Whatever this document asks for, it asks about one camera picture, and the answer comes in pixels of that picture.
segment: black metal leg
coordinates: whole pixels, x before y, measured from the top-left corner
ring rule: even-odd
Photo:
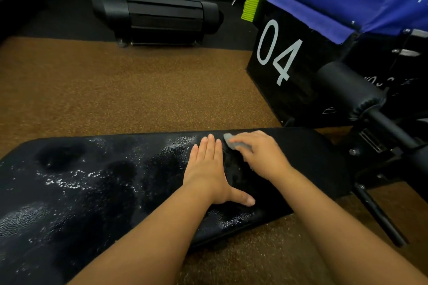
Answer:
[[[385,214],[380,206],[375,202],[375,200],[370,196],[370,194],[366,191],[364,185],[355,183],[352,187],[352,192],[361,203],[366,207],[367,211],[370,212],[372,217],[376,220],[376,222],[381,226],[381,228],[388,235],[389,239],[396,245],[397,247],[402,247],[409,244],[409,241],[406,239],[404,234],[395,226],[395,224],[391,221],[391,219]]]

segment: sponge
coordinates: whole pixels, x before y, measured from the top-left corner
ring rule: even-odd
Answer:
[[[229,142],[229,140],[232,137],[234,137],[234,135],[232,135],[230,133],[223,134],[224,141],[226,142],[227,146],[230,147],[232,150],[236,150],[236,147],[246,147],[251,151],[253,150],[253,148],[250,145],[248,145],[244,142]]]

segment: person's right arm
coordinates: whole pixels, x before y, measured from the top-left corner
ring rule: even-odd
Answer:
[[[340,284],[421,285],[428,278],[294,169],[276,141],[262,131],[241,133],[230,142],[244,160],[284,196]]]

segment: wet surface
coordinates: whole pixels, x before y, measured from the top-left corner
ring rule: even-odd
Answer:
[[[292,165],[332,198],[351,182],[342,157],[304,128],[271,128]],[[237,131],[216,131],[215,137]],[[0,160],[0,278],[65,284],[182,184],[190,149],[207,132],[62,137],[20,145]],[[212,206],[192,248],[291,212],[281,195],[223,147],[228,182],[254,207]]]

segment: speckled floor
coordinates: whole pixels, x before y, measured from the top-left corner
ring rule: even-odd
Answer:
[[[40,137],[279,126],[244,71],[250,55],[10,38],[0,46],[0,156]],[[428,205],[404,183],[371,194],[410,241],[400,253],[428,274]],[[354,196],[338,202],[390,243]],[[294,215],[190,254],[179,277],[261,283],[334,283]]]

